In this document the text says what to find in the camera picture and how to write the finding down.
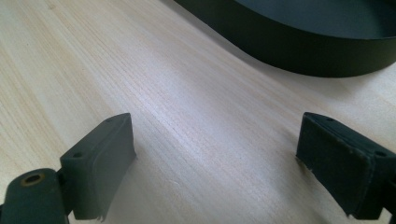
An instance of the black tray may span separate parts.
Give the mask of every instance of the black tray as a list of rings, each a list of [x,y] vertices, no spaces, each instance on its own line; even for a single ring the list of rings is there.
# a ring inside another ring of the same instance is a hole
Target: black tray
[[[396,61],[395,0],[175,0],[251,56],[315,77]]]

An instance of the black plastic part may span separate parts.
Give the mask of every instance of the black plastic part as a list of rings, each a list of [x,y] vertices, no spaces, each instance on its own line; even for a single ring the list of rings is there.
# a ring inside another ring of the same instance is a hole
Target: black plastic part
[[[305,113],[297,158],[312,171],[348,215],[378,219],[396,190],[396,155],[335,119]]]
[[[106,217],[136,156],[133,141],[131,115],[122,114],[103,121],[61,157],[66,212],[73,208],[76,219]]]
[[[314,77],[396,61],[396,1],[175,0],[251,56]]]
[[[67,224],[55,171],[34,170],[14,179],[7,188],[0,224]]]

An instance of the small hole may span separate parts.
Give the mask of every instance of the small hole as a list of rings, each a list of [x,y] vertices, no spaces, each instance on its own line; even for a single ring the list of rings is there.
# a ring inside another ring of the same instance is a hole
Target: small hole
[[[382,152],[382,151],[377,151],[377,152],[375,153],[375,155],[376,155],[376,156],[379,156],[379,157],[386,157],[386,156],[387,156],[387,154],[385,154],[385,153]]]
[[[40,183],[41,180],[43,179],[44,179],[44,174],[29,175],[22,180],[21,185],[24,187],[33,186],[35,184]]]
[[[76,153],[73,155],[73,158],[80,158],[80,157],[82,157],[82,153],[81,153],[81,152],[76,152]]]

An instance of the wooden table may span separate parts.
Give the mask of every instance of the wooden table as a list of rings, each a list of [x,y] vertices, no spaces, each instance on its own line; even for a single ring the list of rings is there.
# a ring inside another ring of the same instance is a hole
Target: wooden table
[[[172,0],[3,0],[0,200],[130,112],[138,159],[107,223],[387,223],[346,217],[295,151],[305,111],[396,150],[395,73],[286,72]]]

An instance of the wood grain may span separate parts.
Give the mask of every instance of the wood grain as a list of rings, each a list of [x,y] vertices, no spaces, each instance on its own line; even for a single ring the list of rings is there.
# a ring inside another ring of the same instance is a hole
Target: wood grain
[[[285,72],[172,0],[3,0],[0,200],[130,112],[138,159],[107,223],[387,223],[346,217],[294,155],[305,111],[396,150],[395,73]]]

